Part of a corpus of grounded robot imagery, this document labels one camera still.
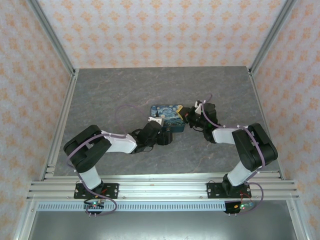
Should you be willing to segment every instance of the orange patterned wallpaper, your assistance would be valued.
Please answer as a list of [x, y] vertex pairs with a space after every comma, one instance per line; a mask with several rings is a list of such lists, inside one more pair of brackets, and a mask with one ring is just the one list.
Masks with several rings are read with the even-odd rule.
[[320, 239], [320, 5], [299, 0], [255, 76], [271, 137]]
[[0, 239], [38, 180], [69, 81], [26, 0], [0, 1]]
[[285, 0], [40, 0], [75, 68], [248, 66]]

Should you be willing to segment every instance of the mounting plate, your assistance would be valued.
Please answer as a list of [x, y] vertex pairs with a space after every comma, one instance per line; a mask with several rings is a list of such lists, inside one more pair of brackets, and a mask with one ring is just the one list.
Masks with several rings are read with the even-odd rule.
[[[119, 193], [119, 184], [118, 183], [103, 183], [102, 188], [103, 196], [106, 196], [111, 199], [117, 199]], [[74, 199], [101, 199], [101, 197], [96, 197], [95, 195], [88, 192], [82, 183], [77, 183], [74, 190]]]
[[241, 198], [240, 192], [248, 194], [251, 198], [251, 189], [249, 185], [239, 187], [236, 192], [233, 192], [231, 196], [228, 196], [223, 189], [221, 182], [208, 182], [206, 184], [208, 199], [239, 199]]

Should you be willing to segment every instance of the wallpaper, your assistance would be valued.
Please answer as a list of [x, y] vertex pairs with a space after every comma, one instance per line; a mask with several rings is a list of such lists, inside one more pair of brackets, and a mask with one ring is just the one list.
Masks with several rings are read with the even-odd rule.
[[271, 137], [320, 239], [320, 5], [298, 0], [255, 76]]
[[285, 0], [40, 0], [75, 68], [251, 66]]
[[12, 240], [70, 77], [27, 1], [0, 1], [0, 16], [0, 239]]

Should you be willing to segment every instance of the gray marble surface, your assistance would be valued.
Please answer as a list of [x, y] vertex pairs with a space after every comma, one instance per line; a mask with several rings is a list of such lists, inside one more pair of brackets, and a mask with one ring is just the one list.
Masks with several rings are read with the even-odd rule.
[[[262, 114], [247, 68], [232, 67], [155, 67], [81, 69], [68, 114], [55, 176], [74, 175], [66, 167], [63, 146], [89, 125], [122, 134], [115, 120], [115, 109], [131, 104], [146, 116], [152, 105], [181, 104], [191, 107], [196, 100], [212, 93], [219, 123], [263, 125]], [[119, 121], [128, 132], [143, 128], [147, 118], [134, 108], [122, 108]], [[171, 144], [155, 145], [151, 152], [107, 153], [97, 163], [101, 175], [178, 174], [228, 172], [239, 162], [234, 145], [212, 144], [201, 132], [185, 126], [175, 133]], [[275, 161], [265, 170], [278, 170]]]

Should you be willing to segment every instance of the wall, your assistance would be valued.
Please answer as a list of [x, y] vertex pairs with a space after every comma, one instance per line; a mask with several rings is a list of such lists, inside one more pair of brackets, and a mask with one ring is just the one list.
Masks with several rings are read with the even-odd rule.
[[271, 137], [320, 239], [320, 5], [298, 0], [255, 75]]
[[75, 68], [248, 66], [285, 0], [40, 0]]
[[26, 0], [0, 1], [0, 239], [13, 239], [69, 81]]

